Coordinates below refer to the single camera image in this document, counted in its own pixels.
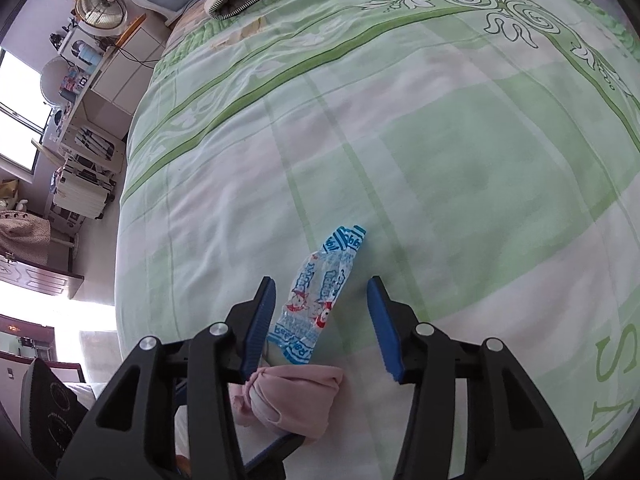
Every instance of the bed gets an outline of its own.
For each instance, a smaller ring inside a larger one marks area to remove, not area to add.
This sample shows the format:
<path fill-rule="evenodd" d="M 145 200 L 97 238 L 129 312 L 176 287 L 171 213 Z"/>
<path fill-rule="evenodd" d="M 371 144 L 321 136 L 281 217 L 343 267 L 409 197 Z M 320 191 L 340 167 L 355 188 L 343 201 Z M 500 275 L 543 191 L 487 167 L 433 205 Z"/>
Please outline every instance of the bed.
<path fill-rule="evenodd" d="M 615 0 L 261 0 L 222 21 L 191 7 L 127 145 L 122 351 L 192 337 L 266 274 L 284 301 L 302 260 L 359 224 L 312 359 L 346 378 L 290 477 L 393 476 L 412 388 L 385 372 L 374 274 L 452 338 L 503 339 L 590 475 L 638 409 L 638 60 Z M 273 439 L 238 433 L 246 459 Z"/>

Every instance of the pink fabric knot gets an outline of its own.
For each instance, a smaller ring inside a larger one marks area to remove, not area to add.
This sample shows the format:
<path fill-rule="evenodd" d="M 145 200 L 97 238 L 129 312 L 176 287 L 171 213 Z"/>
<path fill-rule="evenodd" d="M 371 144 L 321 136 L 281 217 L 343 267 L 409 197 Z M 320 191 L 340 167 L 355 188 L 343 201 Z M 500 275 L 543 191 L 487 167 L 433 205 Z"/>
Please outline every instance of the pink fabric knot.
<path fill-rule="evenodd" d="M 342 375 L 333 366 L 258 368 L 245 384 L 229 385 L 234 420 L 240 426 L 260 421 L 276 434 L 297 433 L 317 440 L 329 424 Z"/>

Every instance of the silver screw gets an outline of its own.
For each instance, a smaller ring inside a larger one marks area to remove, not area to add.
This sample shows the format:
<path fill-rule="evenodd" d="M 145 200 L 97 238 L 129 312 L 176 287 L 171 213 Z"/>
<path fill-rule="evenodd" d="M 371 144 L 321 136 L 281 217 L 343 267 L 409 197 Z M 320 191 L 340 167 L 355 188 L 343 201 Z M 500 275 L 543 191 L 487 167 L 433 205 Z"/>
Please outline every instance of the silver screw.
<path fill-rule="evenodd" d="M 209 328 L 209 333 L 211 335 L 225 335 L 227 332 L 229 332 L 229 327 L 226 323 L 214 323 Z"/>
<path fill-rule="evenodd" d="M 435 331 L 436 329 L 429 323 L 420 323 L 415 326 L 415 333 L 417 333 L 417 335 L 433 335 Z"/>
<path fill-rule="evenodd" d="M 492 337 L 491 339 L 486 340 L 486 347 L 492 352 L 499 352 L 504 348 L 504 345 L 502 344 L 502 341 Z"/>
<path fill-rule="evenodd" d="M 149 335 L 140 341 L 140 348 L 143 350 L 151 350 L 152 348 L 155 348 L 156 343 L 156 338 Z"/>

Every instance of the blue and white wrapper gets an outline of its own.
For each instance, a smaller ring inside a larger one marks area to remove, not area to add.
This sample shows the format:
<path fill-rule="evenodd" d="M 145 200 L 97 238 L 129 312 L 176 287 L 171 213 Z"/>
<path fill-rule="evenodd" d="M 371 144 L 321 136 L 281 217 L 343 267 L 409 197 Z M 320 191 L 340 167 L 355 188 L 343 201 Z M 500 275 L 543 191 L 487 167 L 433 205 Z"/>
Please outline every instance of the blue and white wrapper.
<path fill-rule="evenodd" d="M 287 303 L 267 341 L 295 365 L 308 364 L 318 336 L 347 281 L 366 231 L 338 227 L 322 248 L 309 256 L 291 285 Z"/>

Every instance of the white suitcase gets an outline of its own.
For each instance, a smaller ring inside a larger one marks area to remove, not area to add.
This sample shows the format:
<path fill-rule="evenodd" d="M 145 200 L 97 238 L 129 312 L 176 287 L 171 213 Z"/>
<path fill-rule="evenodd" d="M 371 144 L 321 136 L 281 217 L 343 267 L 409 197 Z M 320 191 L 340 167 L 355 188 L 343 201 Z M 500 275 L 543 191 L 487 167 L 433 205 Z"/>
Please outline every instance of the white suitcase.
<path fill-rule="evenodd" d="M 101 218 L 104 205 L 113 199 L 113 181 L 68 160 L 56 179 L 53 203 L 87 218 Z"/>

